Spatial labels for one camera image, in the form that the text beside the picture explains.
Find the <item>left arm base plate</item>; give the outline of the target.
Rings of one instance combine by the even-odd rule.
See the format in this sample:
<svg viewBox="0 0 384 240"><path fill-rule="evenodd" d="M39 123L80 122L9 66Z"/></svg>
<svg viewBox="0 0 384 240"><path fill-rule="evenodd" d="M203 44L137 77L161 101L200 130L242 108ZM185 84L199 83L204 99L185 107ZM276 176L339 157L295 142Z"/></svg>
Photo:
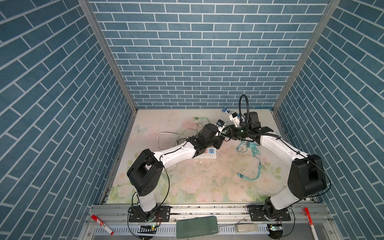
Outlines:
<svg viewBox="0 0 384 240"><path fill-rule="evenodd" d="M129 222L169 222L171 215L170 206L161 206L149 212L144 212L140 206L133 206L129 209Z"/></svg>

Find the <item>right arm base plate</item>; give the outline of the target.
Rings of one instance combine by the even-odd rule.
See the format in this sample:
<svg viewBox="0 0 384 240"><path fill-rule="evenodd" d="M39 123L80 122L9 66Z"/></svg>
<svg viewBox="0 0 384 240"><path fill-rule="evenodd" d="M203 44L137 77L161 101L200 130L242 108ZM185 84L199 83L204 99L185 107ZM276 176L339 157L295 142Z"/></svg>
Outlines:
<svg viewBox="0 0 384 240"><path fill-rule="evenodd" d="M248 205L246 207L252 222L262 221L291 221L291 216L287 208L276 210L272 205Z"/></svg>

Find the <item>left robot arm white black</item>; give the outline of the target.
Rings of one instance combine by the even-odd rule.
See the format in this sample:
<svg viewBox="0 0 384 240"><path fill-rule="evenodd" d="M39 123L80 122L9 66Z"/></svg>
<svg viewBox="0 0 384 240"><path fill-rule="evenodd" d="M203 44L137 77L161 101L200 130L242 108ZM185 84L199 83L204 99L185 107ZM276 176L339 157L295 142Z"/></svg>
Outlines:
<svg viewBox="0 0 384 240"><path fill-rule="evenodd" d="M143 212L149 213L158 207L153 190L157 187L163 170L184 160L196 158L208 148L220 149L225 139L222 128L206 124L194 136L167 150L152 152L143 150L127 171L127 177L135 188Z"/></svg>

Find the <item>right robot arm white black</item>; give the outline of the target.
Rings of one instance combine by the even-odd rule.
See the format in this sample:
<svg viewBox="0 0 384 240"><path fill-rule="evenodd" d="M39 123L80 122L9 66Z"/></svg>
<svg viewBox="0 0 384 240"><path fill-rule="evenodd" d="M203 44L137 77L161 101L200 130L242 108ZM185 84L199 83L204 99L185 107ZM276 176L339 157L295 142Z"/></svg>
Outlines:
<svg viewBox="0 0 384 240"><path fill-rule="evenodd" d="M269 149L290 168L287 186L265 201L266 210L280 211L321 191L327 190L327 179L323 161L318 155L306 154L274 133L262 127L256 112L239 117L230 115L232 125L217 123L221 133L231 140L251 140Z"/></svg>

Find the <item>white power strip coloured sockets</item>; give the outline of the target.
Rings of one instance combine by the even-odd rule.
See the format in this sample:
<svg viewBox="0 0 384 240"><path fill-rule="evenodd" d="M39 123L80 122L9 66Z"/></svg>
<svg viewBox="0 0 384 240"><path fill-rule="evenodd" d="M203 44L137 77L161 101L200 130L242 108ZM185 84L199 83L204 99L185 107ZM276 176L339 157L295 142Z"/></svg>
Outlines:
<svg viewBox="0 0 384 240"><path fill-rule="evenodd" d="M175 146L179 145L180 142L183 142L187 139L186 136L178 133L173 133L173 132L161 132L157 136L157 147L159 150L164 151L165 149L160 146L160 138L162 135L172 135L176 137L176 143ZM201 159L216 159L218 157L217 150L213 147L207 148L204 153L198 156L198 158Z"/></svg>

